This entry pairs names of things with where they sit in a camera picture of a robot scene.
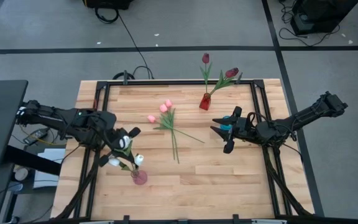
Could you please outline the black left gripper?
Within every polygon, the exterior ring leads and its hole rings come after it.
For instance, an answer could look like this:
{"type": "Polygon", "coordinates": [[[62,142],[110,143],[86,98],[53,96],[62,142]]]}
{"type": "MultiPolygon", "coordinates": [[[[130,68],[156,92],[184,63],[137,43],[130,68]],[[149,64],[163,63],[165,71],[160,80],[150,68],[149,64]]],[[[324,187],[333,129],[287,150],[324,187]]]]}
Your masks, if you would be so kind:
{"type": "Polygon", "coordinates": [[[135,164],[135,156],[132,153],[132,143],[133,139],[139,135],[141,130],[138,127],[134,127],[128,134],[127,138],[127,147],[126,154],[124,153],[126,146],[124,136],[127,135],[127,131],[124,128],[118,129],[105,129],[104,130],[104,142],[110,148],[113,155],[103,155],[99,159],[99,166],[103,167],[106,164],[115,166],[115,167],[124,167],[126,166],[121,159],[130,161],[132,164],[135,164]]]}

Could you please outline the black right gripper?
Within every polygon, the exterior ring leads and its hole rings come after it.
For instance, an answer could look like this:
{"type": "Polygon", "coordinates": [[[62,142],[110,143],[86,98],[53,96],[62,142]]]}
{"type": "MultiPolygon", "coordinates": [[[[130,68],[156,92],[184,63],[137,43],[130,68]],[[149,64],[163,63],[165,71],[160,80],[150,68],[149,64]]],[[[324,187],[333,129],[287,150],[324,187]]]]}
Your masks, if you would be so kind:
{"type": "Polygon", "coordinates": [[[228,130],[223,130],[214,126],[211,129],[218,134],[224,142],[226,142],[223,153],[230,154],[234,149],[234,140],[240,139],[243,141],[255,142],[257,140],[257,133],[253,125],[253,118],[241,117],[242,108],[236,106],[231,116],[227,118],[214,118],[213,121],[222,125],[233,125],[233,136],[228,130]]]}

